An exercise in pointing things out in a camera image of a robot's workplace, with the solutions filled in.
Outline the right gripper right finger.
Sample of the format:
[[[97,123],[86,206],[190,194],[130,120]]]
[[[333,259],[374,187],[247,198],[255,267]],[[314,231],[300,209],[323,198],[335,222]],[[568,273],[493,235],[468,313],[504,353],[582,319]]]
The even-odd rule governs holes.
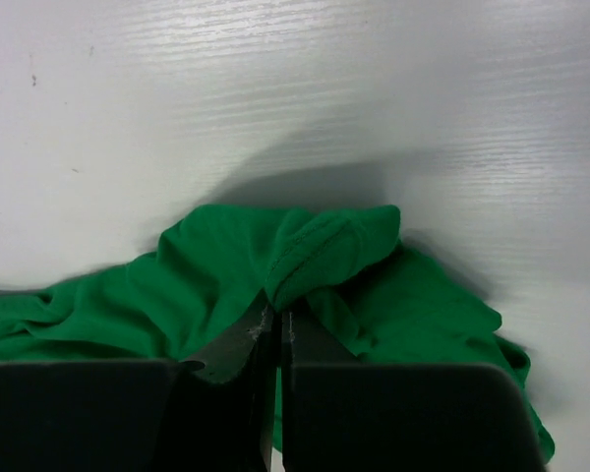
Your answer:
[[[485,364],[366,364],[305,301],[281,314],[288,471],[543,471],[519,388]]]

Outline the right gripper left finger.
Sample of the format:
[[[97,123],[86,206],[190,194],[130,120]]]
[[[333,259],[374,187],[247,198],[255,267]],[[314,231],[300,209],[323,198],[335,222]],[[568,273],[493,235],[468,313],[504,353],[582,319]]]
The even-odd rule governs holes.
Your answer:
[[[267,471],[264,297],[184,360],[0,363],[0,471]]]

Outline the green t-shirt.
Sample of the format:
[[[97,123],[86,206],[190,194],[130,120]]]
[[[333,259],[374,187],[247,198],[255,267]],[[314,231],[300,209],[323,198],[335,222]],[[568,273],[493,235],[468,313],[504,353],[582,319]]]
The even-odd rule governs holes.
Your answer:
[[[395,206],[329,210],[202,206],[134,261],[0,294],[0,363],[181,361],[252,302],[275,314],[272,448],[282,455],[281,314],[305,301],[366,364],[485,364],[519,388],[545,467],[555,444],[524,387],[526,353],[501,315],[403,245]]]

